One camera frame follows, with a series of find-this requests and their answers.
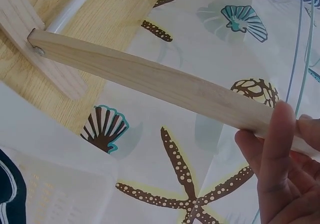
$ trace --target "screw head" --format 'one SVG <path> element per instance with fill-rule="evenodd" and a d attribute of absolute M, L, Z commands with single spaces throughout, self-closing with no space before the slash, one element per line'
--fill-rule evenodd
<path fill-rule="evenodd" d="M 39 48 L 39 47 L 34 47 L 34 51 L 39 54 L 40 56 L 44 56 L 46 53 L 45 51 L 42 49 L 42 48 Z"/>

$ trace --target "teal seashell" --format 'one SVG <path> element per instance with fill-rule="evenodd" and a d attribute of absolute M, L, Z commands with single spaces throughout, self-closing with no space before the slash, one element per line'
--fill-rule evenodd
<path fill-rule="evenodd" d="M 226 27 L 230 28 L 233 32 L 249 32 L 261 43 L 268 39 L 266 27 L 250 5 L 226 5 L 221 10 L 221 13 L 229 21 Z"/>

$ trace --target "fingernail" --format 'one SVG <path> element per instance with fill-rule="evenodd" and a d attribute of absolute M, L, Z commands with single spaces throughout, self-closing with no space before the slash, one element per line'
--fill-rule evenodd
<path fill-rule="evenodd" d="M 302 114 L 299 119 L 310 120 L 310 119 L 312 119 L 312 117 L 310 117 L 310 116 L 307 115 L 307 114 Z"/>

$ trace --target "starfish print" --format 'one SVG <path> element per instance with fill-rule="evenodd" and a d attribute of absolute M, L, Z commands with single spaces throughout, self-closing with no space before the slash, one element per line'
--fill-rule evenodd
<path fill-rule="evenodd" d="M 158 0 L 153 8 L 159 7 L 166 3 L 173 2 L 175 0 Z M 172 42 L 173 38 L 170 34 L 168 34 L 165 30 L 161 29 L 158 25 L 154 24 L 152 21 L 144 20 L 141 24 L 141 27 L 153 33 L 158 38 L 162 39 L 165 42 Z"/>
<path fill-rule="evenodd" d="M 184 187 L 184 191 L 188 198 L 186 200 L 177 200 L 155 196 L 152 193 L 144 192 L 143 190 L 136 189 L 120 182 L 116 184 L 116 188 L 130 197 L 151 205 L 184 210 L 185 217 L 182 224 L 192 224 L 195 219 L 202 224 L 221 224 L 217 219 L 205 212 L 203 207 L 238 189 L 253 176 L 254 173 L 252 169 L 249 166 L 242 168 L 236 175 L 230 177 L 224 183 L 217 185 L 206 195 L 197 197 L 189 167 L 185 163 L 176 143 L 171 139 L 168 131 L 164 127 L 161 128 L 161 139 L 178 181 Z"/>

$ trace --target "wood grain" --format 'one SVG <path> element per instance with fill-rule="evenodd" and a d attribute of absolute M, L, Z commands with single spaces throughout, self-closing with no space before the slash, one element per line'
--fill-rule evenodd
<path fill-rule="evenodd" d="M 264 137 L 273 109 L 179 70 L 114 49 L 43 30 L 31 44 L 45 57 Z"/>
<path fill-rule="evenodd" d="M 47 24 L 68 0 L 29 0 Z M 88 0 L 63 34 L 125 50 L 157 0 Z M 88 85 L 80 100 L 62 96 L 0 31 L 0 79 L 19 95 L 75 133 L 80 133 L 105 80 L 79 72 Z"/>
<path fill-rule="evenodd" d="M 64 95 L 79 99 L 87 85 L 74 68 L 37 55 L 27 37 L 34 28 L 44 29 L 44 23 L 28 0 L 0 0 L 0 28 L 18 50 Z"/>

